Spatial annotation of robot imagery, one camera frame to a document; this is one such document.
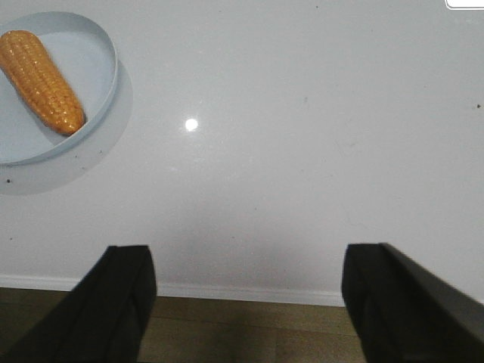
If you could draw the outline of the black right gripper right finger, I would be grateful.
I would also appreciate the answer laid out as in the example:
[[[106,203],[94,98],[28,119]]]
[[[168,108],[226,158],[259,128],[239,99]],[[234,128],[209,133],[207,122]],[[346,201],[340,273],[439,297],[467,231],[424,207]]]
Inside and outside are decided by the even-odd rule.
[[[341,292],[368,362],[481,362],[483,305],[390,244],[350,244]]]

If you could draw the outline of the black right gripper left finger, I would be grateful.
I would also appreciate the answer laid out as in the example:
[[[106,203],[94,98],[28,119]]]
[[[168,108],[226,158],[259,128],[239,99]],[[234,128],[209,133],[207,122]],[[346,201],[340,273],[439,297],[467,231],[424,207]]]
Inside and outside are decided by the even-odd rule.
[[[111,246],[3,362],[136,362],[157,295],[147,246]]]

